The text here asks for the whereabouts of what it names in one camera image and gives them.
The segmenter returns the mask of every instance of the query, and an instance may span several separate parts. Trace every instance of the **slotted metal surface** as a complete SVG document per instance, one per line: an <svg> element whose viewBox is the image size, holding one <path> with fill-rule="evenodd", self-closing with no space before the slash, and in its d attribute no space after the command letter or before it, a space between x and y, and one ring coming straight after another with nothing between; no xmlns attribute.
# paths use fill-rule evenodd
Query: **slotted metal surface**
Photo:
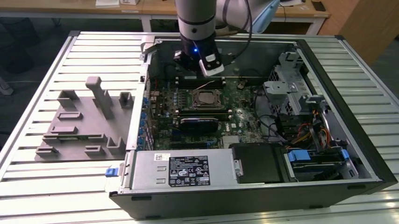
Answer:
<svg viewBox="0 0 399 224"><path fill-rule="evenodd" d="M399 178L399 107L388 87L354 57L350 47L334 37L269 36L306 39L393 173ZM79 96L91 96L85 85L89 76L102 77L102 87L110 90L113 96L118 96L121 91L130 91L135 95L141 89L142 39L143 34L115 32L82 32L79 37L69 38L0 154L2 223L113 221L197 224L279 223L287 220L299 224L399 223L399 185L373 195L350 198L326 209L134 221L106 193L105 171L122 161L37 163L35 148L42 143L43 133L57 114L57 98L63 89L77 90Z"/></svg>

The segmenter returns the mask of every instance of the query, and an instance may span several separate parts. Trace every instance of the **blue drive bracket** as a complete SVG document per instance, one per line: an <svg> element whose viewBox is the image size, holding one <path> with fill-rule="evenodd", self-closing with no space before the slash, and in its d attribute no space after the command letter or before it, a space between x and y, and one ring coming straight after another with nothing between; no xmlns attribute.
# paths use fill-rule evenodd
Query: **blue drive bracket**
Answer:
<svg viewBox="0 0 399 224"><path fill-rule="evenodd" d="M290 162L294 161L303 161L303 160L311 160L310 153L305 149L293 150L289 152L289 159Z"/></svg>
<svg viewBox="0 0 399 224"><path fill-rule="evenodd" d="M106 177L117 177L119 168L109 168L106 171Z"/></svg>

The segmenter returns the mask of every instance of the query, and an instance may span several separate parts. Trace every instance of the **black cable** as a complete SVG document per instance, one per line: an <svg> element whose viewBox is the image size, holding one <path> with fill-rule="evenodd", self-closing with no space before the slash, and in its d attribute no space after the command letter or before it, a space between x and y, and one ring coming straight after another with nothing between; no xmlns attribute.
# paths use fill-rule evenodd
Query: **black cable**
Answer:
<svg viewBox="0 0 399 224"><path fill-rule="evenodd" d="M247 10L249 10L249 15L247 15L247 20L250 21L250 37L249 37L249 41L247 41L247 44L245 46L245 48L242 49L242 51L235 55L234 59L237 59L242 54L243 52L247 50L249 46L250 46L250 43L251 43L251 39L253 39L253 13L251 13L251 7L250 7L250 3L249 3L249 0L245 0L246 1L246 5L247 5Z"/></svg>
<svg viewBox="0 0 399 224"><path fill-rule="evenodd" d="M287 13L286 13L286 7L281 4L281 7L283 7L285 10L285 22L287 22Z"/></svg>

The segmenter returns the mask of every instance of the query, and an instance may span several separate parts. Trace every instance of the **sticker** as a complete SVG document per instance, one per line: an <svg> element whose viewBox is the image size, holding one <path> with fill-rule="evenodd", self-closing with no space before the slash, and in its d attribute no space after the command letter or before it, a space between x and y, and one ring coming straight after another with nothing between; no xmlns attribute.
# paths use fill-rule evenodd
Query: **sticker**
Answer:
<svg viewBox="0 0 399 224"><path fill-rule="evenodd" d="M171 157L171 154L170 153L157 153L154 155L154 161L169 161L170 160L170 157Z"/></svg>
<svg viewBox="0 0 399 224"><path fill-rule="evenodd" d="M206 56L206 59L207 59L207 62L215 61L217 60L215 54L211 54L211 55Z"/></svg>
<svg viewBox="0 0 399 224"><path fill-rule="evenodd" d="M122 10L123 13L139 13L138 10Z"/></svg>
<svg viewBox="0 0 399 224"><path fill-rule="evenodd" d="M170 158L170 186L190 187L211 185L207 156Z"/></svg>

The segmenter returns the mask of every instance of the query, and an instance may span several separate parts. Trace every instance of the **warning label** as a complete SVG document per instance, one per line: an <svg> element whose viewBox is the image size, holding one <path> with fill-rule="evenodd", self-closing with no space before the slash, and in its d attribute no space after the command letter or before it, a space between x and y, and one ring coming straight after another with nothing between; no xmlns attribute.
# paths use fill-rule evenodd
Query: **warning label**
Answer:
<svg viewBox="0 0 399 224"><path fill-rule="evenodd" d="M189 187L211 185L207 156L170 158L170 186Z"/></svg>

